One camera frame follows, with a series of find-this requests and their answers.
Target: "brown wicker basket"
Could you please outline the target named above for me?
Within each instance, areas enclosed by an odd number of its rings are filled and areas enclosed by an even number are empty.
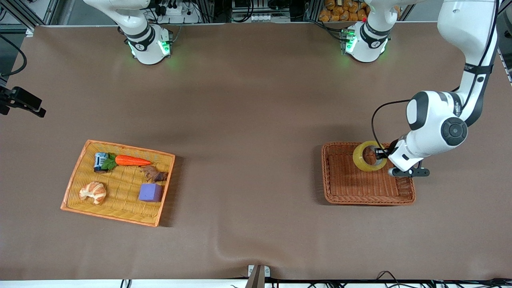
[[[95,173],[93,166],[97,152],[129,155],[151,161],[159,171],[168,172],[165,181],[157,182],[162,188],[160,202],[140,201],[139,191],[143,183],[148,183],[138,166],[117,166],[108,173]],[[88,140],[76,162],[75,169],[64,194],[62,210],[91,216],[125,221],[157,227],[162,214],[165,196],[170,183],[175,155],[121,144]],[[79,191],[87,183],[98,181],[105,185],[105,200],[94,205],[91,198],[80,200]]]
[[[333,204],[410,205],[416,200],[414,183],[409,177],[391,177],[390,161],[378,171],[363,172],[352,159],[360,142],[329,142],[322,147],[324,195]],[[375,154],[365,149],[363,158],[375,162]]]

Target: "small can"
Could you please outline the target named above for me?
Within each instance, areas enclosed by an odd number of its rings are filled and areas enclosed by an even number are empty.
[[[103,162],[105,162],[106,159],[108,159],[109,154],[105,152],[98,152],[96,153],[96,159],[94,161],[94,172],[96,173],[106,173],[109,170],[108,169],[102,169],[101,165],[103,165]]]

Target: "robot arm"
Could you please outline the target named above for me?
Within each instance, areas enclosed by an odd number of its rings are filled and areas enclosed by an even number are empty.
[[[480,117],[496,55],[498,6],[499,0],[444,1],[437,27],[446,41],[464,53],[460,88],[454,92],[421,91],[411,99],[406,111],[411,131],[390,147],[388,156],[401,171],[409,171],[425,157],[458,147],[467,137],[467,128]],[[475,18],[474,11],[481,11],[483,17]]]
[[[365,22],[347,28],[354,31],[350,43],[342,43],[343,51],[360,62],[377,60],[384,52],[388,36],[398,19],[395,6],[417,4],[425,0],[365,0],[370,14]]]
[[[128,39],[132,54],[141,63],[151,65],[170,55],[169,31],[149,24],[140,9],[150,0],[84,0],[114,20]]]

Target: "purple foam cube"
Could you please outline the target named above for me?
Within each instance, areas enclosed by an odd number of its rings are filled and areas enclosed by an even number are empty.
[[[142,184],[140,186],[139,200],[145,202],[160,202],[162,199],[162,186],[157,184]]]

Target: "brown table surface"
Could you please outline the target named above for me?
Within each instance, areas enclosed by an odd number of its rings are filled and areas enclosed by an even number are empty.
[[[498,57],[480,120],[424,161],[416,202],[356,207],[325,201],[321,145],[370,140],[380,104],[459,85],[463,55],[435,23],[397,25],[371,64],[313,24],[184,27],[154,66],[122,40],[38,27],[24,41],[9,87],[48,112],[1,117],[0,278],[227,278],[253,263],[288,279],[512,276],[512,90]],[[376,122],[382,141],[409,130],[404,104]],[[59,209],[87,139],[179,156],[164,227]]]

